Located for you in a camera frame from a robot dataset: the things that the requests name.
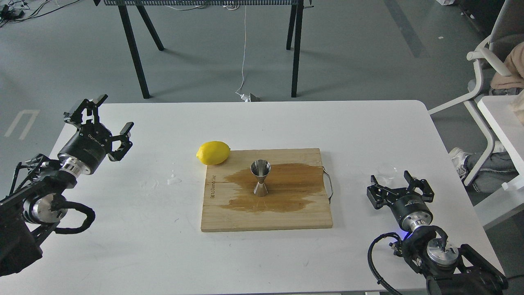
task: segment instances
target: sneaker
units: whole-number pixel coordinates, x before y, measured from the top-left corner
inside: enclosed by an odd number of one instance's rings
[[[495,147],[493,148],[493,154],[494,153],[502,153],[502,152],[505,152],[506,151],[506,148],[504,147],[504,145],[502,145],[502,143],[498,140],[495,141]]]
[[[458,176],[463,180],[467,175],[467,169],[464,163],[466,162],[467,156],[472,155],[472,153],[464,152],[460,147],[455,147],[450,151],[449,155]]]

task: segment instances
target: chair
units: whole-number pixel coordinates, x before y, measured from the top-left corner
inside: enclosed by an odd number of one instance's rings
[[[516,45],[524,41],[523,15],[523,0],[506,0],[504,2],[493,26],[491,35],[484,39],[475,48],[475,51],[469,52],[466,55],[467,60],[473,60],[473,68],[475,70],[475,79],[468,84],[469,93],[429,110],[429,114],[431,115],[462,102],[486,137],[486,150],[482,153],[480,159],[464,180],[465,186],[473,182],[473,179],[491,155],[495,146],[493,133],[479,112],[475,101],[475,98],[477,98],[479,94],[486,94],[489,90],[489,81],[491,81],[492,77],[487,77],[484,70],[493,68],[503,76],[511,76],[511,73],[503,64],[502,60],[506,59]]]

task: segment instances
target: yellow lemon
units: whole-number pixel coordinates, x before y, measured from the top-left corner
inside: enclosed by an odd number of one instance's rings
[[[209,141],[200,146],[196,157],[205,165],[216,165],[229,157],[230,147],[221,141]]]

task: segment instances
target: metal jigger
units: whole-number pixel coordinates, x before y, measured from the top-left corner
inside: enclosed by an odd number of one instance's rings
[[[266,160],[256,160],[251,164],[251,173],[257,178],[257,185],[253,193],[259,197],[267,195],[267,187],[264,183],[267,175],[271,171],[271,165]]]

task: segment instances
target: black table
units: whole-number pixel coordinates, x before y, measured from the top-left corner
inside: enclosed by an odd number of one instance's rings
[[[94,0],[95,5],[98,5],[101,0]],[[298,64],[300,58],[300,38],[302,34],[302,15],[304,10],[304,0],[104,0],[105,5],[116,5],[120,11],[120,17],[122,18],[122,24],[124,25],[124,31],[127,37],[127,43],[129,44],[129,50],[131,51],[131,57],[135,65],[136,75],[138,77],[138,83],[142,90],[144,99],[151,98],[149,95],[149,89],[147,88],[146,77],[144,76],[144,70],[136,47],[135,36],[133,35],[133,29],[131,28],[131,22],[127,13],[127,6],[136,6],[138,12],[142,16],[144,23],[146,24],[158,50],[164,50],[164,46],[158,37],[158,34],[151,22],[151,19],[147,15],[146,5],[291,5],[291,15],[289,17],[289,28],[288,38],[286,42],[286,50],[291,49],[291,42],[293,39],[294,30],[294,53],[293,53],[293,77],[291,82],[291,97],[297,97],[297,82],[298,82]]]

